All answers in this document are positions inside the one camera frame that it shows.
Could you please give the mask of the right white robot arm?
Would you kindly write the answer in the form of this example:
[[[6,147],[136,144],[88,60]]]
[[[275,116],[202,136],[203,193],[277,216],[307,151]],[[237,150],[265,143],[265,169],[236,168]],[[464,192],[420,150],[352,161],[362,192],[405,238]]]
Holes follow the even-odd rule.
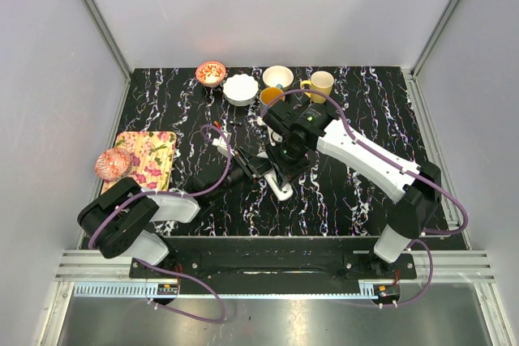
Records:
[[[360,173],[394,203],[386,226],[368,259],[373,275],[390,276],[401,252],[417,239],[441,203],[440,169],[418,165],[383,149],[358,132],[347,130],[340,114],[329,104],[312,103],[293,109],[282,100],[262,115],[264,123],[281,136],[269,159],[285,181],[302,172],[306,154],[318,152]]]

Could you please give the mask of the white remote control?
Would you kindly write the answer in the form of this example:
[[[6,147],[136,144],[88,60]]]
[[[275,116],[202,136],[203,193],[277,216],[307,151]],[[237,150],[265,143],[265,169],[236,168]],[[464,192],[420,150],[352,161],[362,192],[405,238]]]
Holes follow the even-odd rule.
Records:
[[[261,163],[259,176],[267,182],[280,202],[288,200],[294,193],[293,187],[288,182],[281,181],[281,175],[277,172],[275,163],[268,158],[267,152],[260,152],[256,157]]]

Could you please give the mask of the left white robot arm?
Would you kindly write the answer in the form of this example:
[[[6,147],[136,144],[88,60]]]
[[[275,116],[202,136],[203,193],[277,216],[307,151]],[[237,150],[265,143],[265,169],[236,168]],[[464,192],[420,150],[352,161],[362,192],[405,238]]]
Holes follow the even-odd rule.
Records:
[[[187,180],[187,193],[158,191],[140,187],[137,181],[125,177],[86,206],[78,215],[79,226],[90,237],[88,246],[97,249],[104,258],[118,257],[138,241],[154,216],[165,212],[165,218],[175,216],[191,219],[183,211],[184,204],[208,209],[211,204],[245,179],[256,180],[273,170],[268,155],[253,156],[242,149],[234,152],[224,170],[206,169]]]

